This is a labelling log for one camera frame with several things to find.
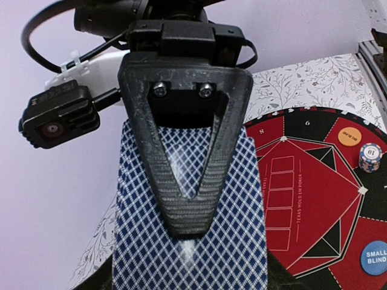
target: white wall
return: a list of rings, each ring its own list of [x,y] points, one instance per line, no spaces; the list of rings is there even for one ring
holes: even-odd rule
[[[27,57],[19,37],[50,2],[0,4],[0,289],[63,289],[116,188],[123,107],[102,112],[98,131],[52,150],[33,149],[18,133],[28,99],[52,77]],[[254,41],[254,70],[355,52],[371,37],[361,0],[228,0],[208,12]],[[53,20],[33,43],[56,63],[101,43],[72,23],[71,13]]]

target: metal bolt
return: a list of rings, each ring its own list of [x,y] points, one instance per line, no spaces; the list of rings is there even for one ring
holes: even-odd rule
[[[59,130],[59,127],[54,125],[54,124],[49,125],[47,127],[47,131],[49,131],[49,133],[56,133],[56,132],[58,132],[58,130]]]
[[[157,97],[164,97],[167,94],[167,86],[163,82],[156,83],[153,92]]]
[[[199,96],[202,98],[209,98],[212,95],[213,88],[209,83],[205,83],[200,87]]]

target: robotic arm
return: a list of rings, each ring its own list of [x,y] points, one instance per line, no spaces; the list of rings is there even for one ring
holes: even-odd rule
[[[22,37],[26,52],[61,76],[55,86],[31,98],[20,132],[34,147],[49,149],[96,130],[98,111],[122,99],[163,219],[178,239],[203,236],[211,226],[252,91],[252,75],[245,69],[258,59],[238,27],[208,21],[204,7],[219,1],[59,1],[35,16]],[[32,48],[29,36],[44,21],[72,8],[75,28],[106,42],[56,66]],[[120,59],[119,87],[92,95],[70,71],[84,77],[88,62],[111,46],[123,50],[115,58]],[[255,56],[237,65],[243,46],[251,47]],[[194,199],[180,191],[159,126],[212,127]]]

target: black camera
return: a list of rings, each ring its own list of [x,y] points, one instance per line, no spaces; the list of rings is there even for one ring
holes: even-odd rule
[[[72,80],[31,98],[19,131],[35,148],[50,149],[99,126],[89,89]]]

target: floral pattern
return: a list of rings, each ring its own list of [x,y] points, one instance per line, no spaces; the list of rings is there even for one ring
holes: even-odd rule
[[[254,87],[245,121],[300,106],[341,109],[386,131],[381,113],[354,55],[327,57],[253,75]],[[97,227],[68,284],[82,283],[114,251],[115,200]]]

